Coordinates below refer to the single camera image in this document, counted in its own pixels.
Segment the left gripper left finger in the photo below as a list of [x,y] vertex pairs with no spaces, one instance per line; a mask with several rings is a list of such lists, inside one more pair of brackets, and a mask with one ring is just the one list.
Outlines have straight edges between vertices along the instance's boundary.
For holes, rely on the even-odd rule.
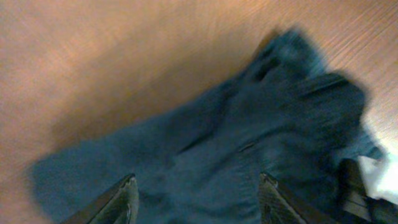
[[136,177],[129,174],[62,224],[136,224],[138,210]]

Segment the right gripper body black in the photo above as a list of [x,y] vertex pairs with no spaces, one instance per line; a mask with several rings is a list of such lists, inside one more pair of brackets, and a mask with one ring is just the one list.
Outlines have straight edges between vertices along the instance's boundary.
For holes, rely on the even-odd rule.
[[341,223],[397,224],[397,205],[366,195],[358,162],[344,159],[338,168],[338,205]]

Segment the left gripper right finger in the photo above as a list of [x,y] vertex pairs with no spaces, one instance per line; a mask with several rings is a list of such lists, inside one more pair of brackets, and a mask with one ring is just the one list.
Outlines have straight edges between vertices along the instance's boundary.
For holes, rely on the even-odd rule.
[[338,223],[298,198],[269,174],[260,174],[258,196],[262,224]]

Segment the navy blue shorts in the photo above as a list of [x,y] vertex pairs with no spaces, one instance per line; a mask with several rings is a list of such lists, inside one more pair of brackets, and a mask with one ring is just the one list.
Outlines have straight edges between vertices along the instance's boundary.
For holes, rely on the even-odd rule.
[[36,162],[32,193],[62,222],[132,174],[138,223],[260,223],[268,173],[340,219],[340,163],[382,156],[361,124],[365,105],[365,92],[327,72],[292,29],[196,100]]

